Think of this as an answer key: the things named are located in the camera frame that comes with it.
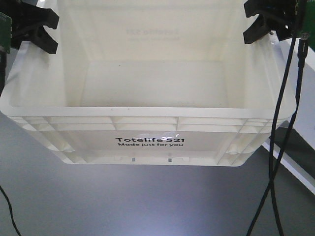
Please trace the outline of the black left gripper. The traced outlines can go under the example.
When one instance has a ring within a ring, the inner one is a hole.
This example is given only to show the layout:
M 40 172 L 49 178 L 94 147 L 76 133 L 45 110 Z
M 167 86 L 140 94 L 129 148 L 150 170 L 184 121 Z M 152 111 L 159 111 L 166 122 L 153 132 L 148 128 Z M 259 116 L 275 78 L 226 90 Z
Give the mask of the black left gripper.
M 43 26 L 57 29 L 59 16 L 50 8 L 40 8 L 22 0 L 0 1 L 0 48 L 19 49 L 29 41 L 49 54 L 56 54 L 58 43 Z

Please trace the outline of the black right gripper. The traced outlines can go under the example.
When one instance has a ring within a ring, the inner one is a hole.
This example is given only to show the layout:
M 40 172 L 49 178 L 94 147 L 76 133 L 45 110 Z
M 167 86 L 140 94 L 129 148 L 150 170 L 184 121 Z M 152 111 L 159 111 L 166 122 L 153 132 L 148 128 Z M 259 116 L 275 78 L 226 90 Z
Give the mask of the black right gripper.
M 262 15 L 268 18 L 257 18 L 243 32 L 245 44 L 252 44 L 268 34 L 276 32 L 279 41 L 293 37 L 303 27 L 306 14 L 306 0 L 248 0 L 244 3 L 247 18 Z

